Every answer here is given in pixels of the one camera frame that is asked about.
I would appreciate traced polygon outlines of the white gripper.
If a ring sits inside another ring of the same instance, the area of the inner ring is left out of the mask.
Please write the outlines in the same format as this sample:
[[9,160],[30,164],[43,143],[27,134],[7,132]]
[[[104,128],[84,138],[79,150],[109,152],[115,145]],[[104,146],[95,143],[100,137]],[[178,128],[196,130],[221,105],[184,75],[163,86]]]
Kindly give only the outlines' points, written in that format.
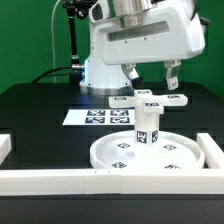
[[107,65],[121,65],[131,86],[140,77],[135,64],[165,61],[169,90],[179,86],[181,59],[201,54],[203,28],[194,3],[113,3],[114,18],[90,21],[91,54]]

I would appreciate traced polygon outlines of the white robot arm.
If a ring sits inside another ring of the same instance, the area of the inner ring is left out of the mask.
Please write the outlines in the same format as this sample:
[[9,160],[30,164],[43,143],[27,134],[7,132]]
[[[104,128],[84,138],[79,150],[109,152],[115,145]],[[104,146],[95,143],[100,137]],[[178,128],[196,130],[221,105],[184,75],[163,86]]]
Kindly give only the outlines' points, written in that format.
[[138,63],[162,62],[170,90],[183,59],[201,54],[204,32],[196,0],[98,0],[89,10],[90,55],[81,90],[123,94],[141,86]]

